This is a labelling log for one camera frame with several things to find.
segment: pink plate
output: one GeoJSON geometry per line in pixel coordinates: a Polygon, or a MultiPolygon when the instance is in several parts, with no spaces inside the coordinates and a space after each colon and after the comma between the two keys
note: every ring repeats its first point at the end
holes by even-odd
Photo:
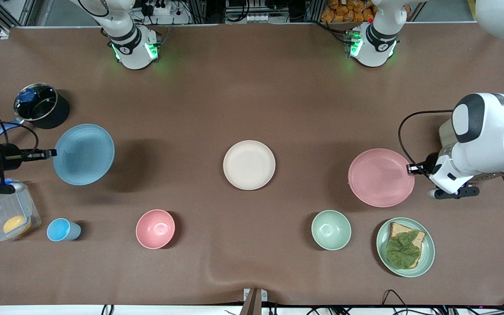
{"type": "Polygon", "coordinates": [[[146,249],[160,249],[174,236],[174,220],[165,210],[151,210],[142,215],[136,226],[138,242],[146,249]]]}
{"type": "Polygon", "coordinates": [[[416,182],[408,175],[408,160],[388,149],[372,149],[350,165],[348,181],[353,193],[374,207],[392,207],[406,200],[416,182]]]}

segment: bread slice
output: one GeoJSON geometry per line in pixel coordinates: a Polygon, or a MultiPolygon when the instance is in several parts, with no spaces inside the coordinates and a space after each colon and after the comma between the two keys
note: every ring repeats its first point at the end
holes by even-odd
{"type": "MultiPolygon", "coordinates": [[[[410,227],[406,227],[405,225],[398,224],[396,222],[392,222],[392,224],[390,224],[390,237],[388,239],[393,238],[394,236],[396,236],[400,233],[411,232],[414,230],[415,229],[412,229],[410,227]]],[[[420,249],[420,251],[421,251],[421,246],[424,243],[424,238],[425,238],[425,232],[419,231],[419,233],[417,233],[416,238],[412,242],[412,244],[415,245],[416,247],[418,247],[418,249],[420,249]]],[[[420,258],[421,258],[421,254],[416,259],[416,261],[413,263],[413,265],[411,265],[408,269],[414,269],[417,266],[417,263],[420,261],[420,258]]]]}

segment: brown tabletop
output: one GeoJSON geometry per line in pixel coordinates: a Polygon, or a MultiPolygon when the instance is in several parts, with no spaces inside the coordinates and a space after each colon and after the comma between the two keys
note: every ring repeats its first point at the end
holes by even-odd
{"type": "MultiPolygon", "coordinates": [[[[330,34],[310,25],[173,28],[161,60],[144,70],[114,61],[92,29],[14,29],[0,41],[0,116],[12,119],[16,93],[47,82],[68,97],[62,126],[38,130],[52,148],[69,128],[95,123],[116,145],[110,172],[76,187],[51,161],[8,172],[26,181],[42,225],[0,242],[0,305],[202,304],[267,289],[281,304],[378,304],[395,289],[408,304],[504,303],[504,183],[481,185],[460,201],[412,195],[390,209],[365,205],[347,184],[360,152],[400,152],[408,114],[449,109],[471,92],[504,92],[504,43],[477,24],[410,24],[386,65],[346,59],[330,34]],[[268,145],[272,181],[240,191],[225,179],[225,152],[241,140],[268,145]],[[150,209],[174,215],[167,249],[141,247],[134,234],[150,209]],[[324,209],[350,220],[340,251],[322,251],[310,222],[324,209]],[[48,223],[80,221],[80,241],[53,243],[48,223]],[[424,224],[436,245],[428,273],[414,279],[380,263],[376,230],[392,217],[424,224]]],[[[417,160],[440,149],[447,116],[413,118],[406,147],[417,160]]],[[[32,145],[25,131],[12,142],[32,145]]]]}

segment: black pot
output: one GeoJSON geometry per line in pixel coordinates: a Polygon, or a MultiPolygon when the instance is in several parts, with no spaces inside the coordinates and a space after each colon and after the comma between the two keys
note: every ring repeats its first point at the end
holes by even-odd
{"type": "Polygon", "coordinates": [[[66,121],[70,104],[48,84],[27,86],[14,100],[14,113],[20,119],[42,129],[52,129],[66,121]]]}

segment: yellow lemon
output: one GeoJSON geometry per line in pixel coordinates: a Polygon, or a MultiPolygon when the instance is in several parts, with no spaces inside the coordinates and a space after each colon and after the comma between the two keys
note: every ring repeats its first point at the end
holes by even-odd
{"type": "MultiPolygon", "coordinates": [[[[25,222],[26,222],[25,217],[23,217],[22,215],[16,215],[16,216],[10,218],[9,220],[7,220],[7,222],[3,225],[3,232],[9,233],[10,231],[16,229],[17,227],[20,227],[21,225],[23,225],[25,222]]],[[[30,229],[30,222],[28,222],[28,224],[26,225],[26,227],[24,228],[24,230],[22,232],[28,231],[28,229],[30,229]]]]}

